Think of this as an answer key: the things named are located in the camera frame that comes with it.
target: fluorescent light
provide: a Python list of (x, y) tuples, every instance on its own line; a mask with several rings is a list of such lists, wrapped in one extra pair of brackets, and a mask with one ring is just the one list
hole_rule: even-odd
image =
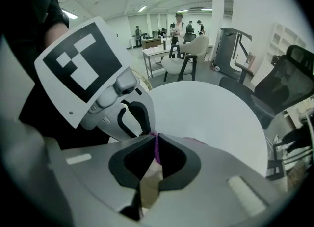
[(141, 9), (138, 12), (142, 12), (144, 9), (146, 9), (147, 6), (141, 7)]
[(78, 18), (78, 16), (74, 15), (74, 14), (71, 14), (70, 12), (68, 11), (65, 11), (65, 10), (62, 10), (65, 14), (67, 14), (67, 16), (71, 19), (76, 19)]

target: black sleeve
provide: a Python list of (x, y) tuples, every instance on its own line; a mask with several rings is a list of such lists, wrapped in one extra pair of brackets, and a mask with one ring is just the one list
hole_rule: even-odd
[(45, 33), (50, 27), (54, 24), (63, 22), (66, 27), (69, 27), (69, 18), (66, 14), (63, 13), (62, 9), (59, 6), (58, 0), (51, 0), (48, 10), (47, 17), (43, 24), (42, 32)]

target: purple cable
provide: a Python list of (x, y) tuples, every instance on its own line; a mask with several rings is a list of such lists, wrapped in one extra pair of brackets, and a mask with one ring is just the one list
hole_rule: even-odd
[(155, 136), (155, 160), (161, 165), (159, 158), (158, 133), (156, 131), (151, 131), (149, 134)]

